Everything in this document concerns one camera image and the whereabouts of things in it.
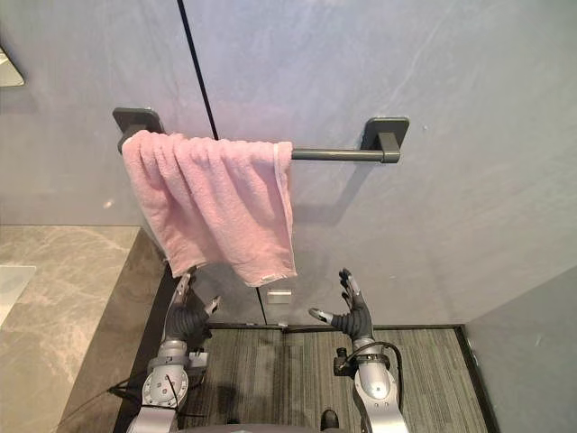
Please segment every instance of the black metal frame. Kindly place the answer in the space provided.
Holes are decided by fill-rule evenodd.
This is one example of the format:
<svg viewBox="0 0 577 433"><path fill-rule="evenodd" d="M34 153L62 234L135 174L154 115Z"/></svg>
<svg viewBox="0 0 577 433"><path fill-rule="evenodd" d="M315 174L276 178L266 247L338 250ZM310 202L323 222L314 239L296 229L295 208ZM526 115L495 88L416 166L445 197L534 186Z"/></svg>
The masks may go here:
<svg viewBox="0 0 577 433"><path fill-rule="evenodd" d="M118 107L112 114L123 132L118 142L120 153L124 142L141 130L164 133L159 115L149 108ZM397 163L408 124L406 117L373 117L365 125L360 150L293 149L292 159Z"/></svg>

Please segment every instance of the gray metal rod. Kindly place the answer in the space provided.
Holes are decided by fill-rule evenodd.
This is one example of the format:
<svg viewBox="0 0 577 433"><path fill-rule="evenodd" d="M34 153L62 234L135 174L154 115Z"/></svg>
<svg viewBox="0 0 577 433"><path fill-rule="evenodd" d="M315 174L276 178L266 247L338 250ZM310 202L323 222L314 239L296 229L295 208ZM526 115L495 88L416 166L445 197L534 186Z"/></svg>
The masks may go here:
<svg viewBox="0 0 577 433"><path fill-rule="evenodd" d="M330 149L293 149L293 160L382 162L383 151L339 151Z"/></svg>

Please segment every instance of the striped carpet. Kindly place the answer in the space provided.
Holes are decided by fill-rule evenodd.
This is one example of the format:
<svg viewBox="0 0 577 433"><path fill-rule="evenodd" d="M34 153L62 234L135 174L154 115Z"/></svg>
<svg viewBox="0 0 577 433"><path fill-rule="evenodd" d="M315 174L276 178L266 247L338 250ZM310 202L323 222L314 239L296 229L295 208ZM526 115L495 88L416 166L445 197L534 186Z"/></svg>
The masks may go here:
<svg viewBox="0 0 577 433"><path fill-rule="evenodd" d="M486 432L461 349L452 329L387 330L377 340L403 354L404 415L411 433ZM350 352L339 332L283 334L278 330L219 329L207 340L205 382L188 397L181 427L274 423L318 428L324 409L334 409L341 428L361 433L353 381L333 376L336 347ZM396 376L394 354L389 354Z"/></svg>

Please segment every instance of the gray wall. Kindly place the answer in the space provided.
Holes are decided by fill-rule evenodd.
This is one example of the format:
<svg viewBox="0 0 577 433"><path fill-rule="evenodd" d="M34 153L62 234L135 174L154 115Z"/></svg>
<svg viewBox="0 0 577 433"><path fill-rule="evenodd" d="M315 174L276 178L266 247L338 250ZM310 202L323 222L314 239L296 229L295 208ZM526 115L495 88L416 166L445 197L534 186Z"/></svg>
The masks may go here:
<svg viewBox="0 0 577 433"><path fill-rule="evenodd" d="M0 90L0 218L139 224L112 108L209 135L176 2L21 4L0 6L28 78ZM267 306L270 321L341 310L342 266L377 323L414 324L466 322L577 264L575 2L186 7L220 136L353 148L372 116L412 121L399 165L295 161L300 276L277 284L295 299ZM249 296L206 275L206 295Z"/></svg>
<svg viewBox="0 0 577 433"><path fill-rule="evenodd" d="M503 433L577 427L577 267L466 328Z"/></svg>
<svg viewBox="0 0 577 433"><path fill-rule="evenodd" d="M112 110L210 133L176 3L2 0L0 39L0 224L139 225Z"/></svg>

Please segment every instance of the marble countertop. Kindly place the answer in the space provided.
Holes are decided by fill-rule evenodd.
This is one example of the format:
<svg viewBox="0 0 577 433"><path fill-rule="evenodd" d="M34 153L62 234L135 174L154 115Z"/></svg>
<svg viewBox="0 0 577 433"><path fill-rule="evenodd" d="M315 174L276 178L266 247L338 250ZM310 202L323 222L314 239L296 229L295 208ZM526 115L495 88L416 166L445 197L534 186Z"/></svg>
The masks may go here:
<svg viewBox="0 0 577 433"><path fill-rule="evenodd" d="M0 328L0 431L56 428L139 230L0 226L0 264L36 267Z"/></svg>

